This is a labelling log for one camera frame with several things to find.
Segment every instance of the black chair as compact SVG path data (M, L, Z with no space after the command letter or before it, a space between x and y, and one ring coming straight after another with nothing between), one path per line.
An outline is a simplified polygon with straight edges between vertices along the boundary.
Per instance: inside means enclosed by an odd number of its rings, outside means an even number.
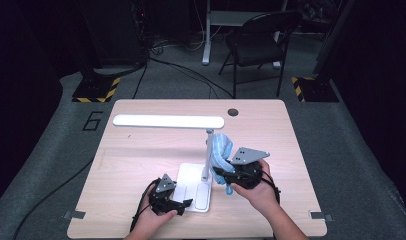
M265 13L246 21L242 27L228 35L225 39L229 53L222 65L219 75L227 65L234 65L234 88L233 98L236 98L237 84L248 83L278 76L237 82L237 66L256 66L258 70L265 63L281 62L277 97L280 95L281 81L284 72L288 42L291 33L302 20L299 11L283 11ZM280 32L278 41L273 34ZM234 62L228 63L233 55Z

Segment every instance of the chair leg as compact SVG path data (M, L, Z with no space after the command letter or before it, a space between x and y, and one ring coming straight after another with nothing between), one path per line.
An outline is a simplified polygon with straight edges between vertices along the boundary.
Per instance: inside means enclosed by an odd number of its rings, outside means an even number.
M228 53L228 56L227 56L227 58L225 59L224 64L222 64L221 70L219 70L218 75L221 75L222 71L224 70L225 65L227 64L229 58L231 57L231 54L232 54L231 52Z
M283 73L284 73L284 65L285 65L285 61L281 61L281 70L280 70L280 77L279 77L279 81L278 81L277 97L280 96L282 76L283 76Z
M237 92L237 63L234 60L234 86L232 92L233 99L236 99L236 92Z

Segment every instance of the wooden table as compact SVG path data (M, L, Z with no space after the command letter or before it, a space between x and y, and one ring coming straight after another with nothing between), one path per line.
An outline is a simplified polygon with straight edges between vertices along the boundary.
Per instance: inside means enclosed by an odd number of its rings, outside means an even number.
M238 116L230 116L237 109ZM308 236L327 232L302 153L284 103L280 100L119 100L115 103L94 162L79 198L68 236L124 238L141 195L154 179L167 173L174 181L181 163L204 163L204 130L119 128L112 120L120 113L221 116L225 133L239 147L270 152L265 160L281 190L281 206ZM225 194L225 185L212 184L207 213L185 212L164 225L155 238L272 237L262 215L238 194Z

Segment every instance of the yellow black warning tape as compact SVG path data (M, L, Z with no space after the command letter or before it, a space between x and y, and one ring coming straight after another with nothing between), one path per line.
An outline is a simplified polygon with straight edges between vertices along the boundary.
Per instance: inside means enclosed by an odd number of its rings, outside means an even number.
M303 96L302 89L300 88L299 85L299 78L301 77L291 77L291 81L293 82L294 90L296 91L297 98L299 99L299 102L305 102L305 97ZM303 78L306 80L315 80L314 78L306 77Z
M120 80L121 80L120 78L117 78L113 81L109 92L107 93L106 97L104 97L104 98L72 98L72 102L83 102L83 103L110 102L110 99L112 99L113 95L115 94L116 87L118 87Z

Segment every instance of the gray carpet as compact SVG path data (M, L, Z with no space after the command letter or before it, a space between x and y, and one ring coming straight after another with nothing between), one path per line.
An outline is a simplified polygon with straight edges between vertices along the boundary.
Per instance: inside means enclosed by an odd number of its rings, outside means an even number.
M280 99L288 108L321 209L335 219L327 223L328 233L322 239L406 240L406 211L399 194L366 146L343 101L301 103L297 99L290 79L312 76L320 47L319 37L292 37ZM193 69L231 91L232 69L217 75L226 51L223 42L213 43L209 66L201 64L202 48L190 51L182 46L166 47L163 54L152 57ZM239 70L241 77L255 71ZM28 211L93 158L114 102L134 96L143 71L122 77L108 103L73 103L71 95L81 75L60 80L64 89L60 105L0 200L0 239L12 239ZM272 73L272 66L262 67L261 74L267 73ZM275 98L276 86L277 80L239 85L237 98ZM229 98L214 88L219 98ZM135 96L137 99L209 97L216 98L216 95L206 83L155 61L149 61ZM92 112L102 112L93 114L101 121L96 131L83 131ZM88 168L42 202L26 219L17 239L68 239L69 220L62 215L75 209L87 173Z

